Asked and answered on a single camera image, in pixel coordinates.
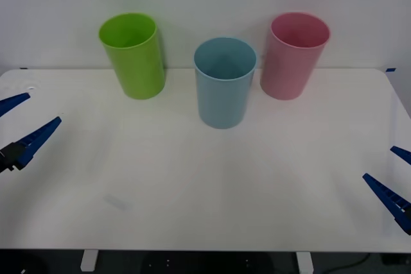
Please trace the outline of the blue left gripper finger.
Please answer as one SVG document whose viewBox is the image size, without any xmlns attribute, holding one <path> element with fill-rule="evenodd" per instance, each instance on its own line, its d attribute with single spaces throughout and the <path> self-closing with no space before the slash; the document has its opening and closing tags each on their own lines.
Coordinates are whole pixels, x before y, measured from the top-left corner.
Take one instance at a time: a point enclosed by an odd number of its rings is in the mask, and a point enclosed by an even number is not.
<svg viewBox="0 0 411 274">
<path fill-rule="evenodd" d="M 22 170 L 62 122 L 56 117 L 27 136 L 1 149 L 1 172 Z"/>
<path fill-rule="evenodd" d="M 2 99 L 0 101 L 0 117 L 11 111 L 17 105 L 26 101 L 27 99 L 30 99 L 30 94 L 28 92 Z"/>
</svg>

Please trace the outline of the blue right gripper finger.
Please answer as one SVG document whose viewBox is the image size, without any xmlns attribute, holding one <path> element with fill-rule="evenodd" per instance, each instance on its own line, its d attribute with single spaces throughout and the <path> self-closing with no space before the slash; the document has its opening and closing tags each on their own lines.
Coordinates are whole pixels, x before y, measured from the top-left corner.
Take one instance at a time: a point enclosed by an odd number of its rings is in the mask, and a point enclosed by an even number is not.
<svg viewBox="0 0 411 274">
<path fill-rule="evenodd" d="M 394 217 L 401 229 L 410 235 L 410 202 L 365 173 L 362 178 Z"/>
<path fill-rule="evenodd" d="M 411 152 L 404 150 L 403 148 L 399 148 L 397 146 L 393 146 L 390 149 L 395 155 L 403 159 L 407 164 L 411 165 Z"/>
</svg>

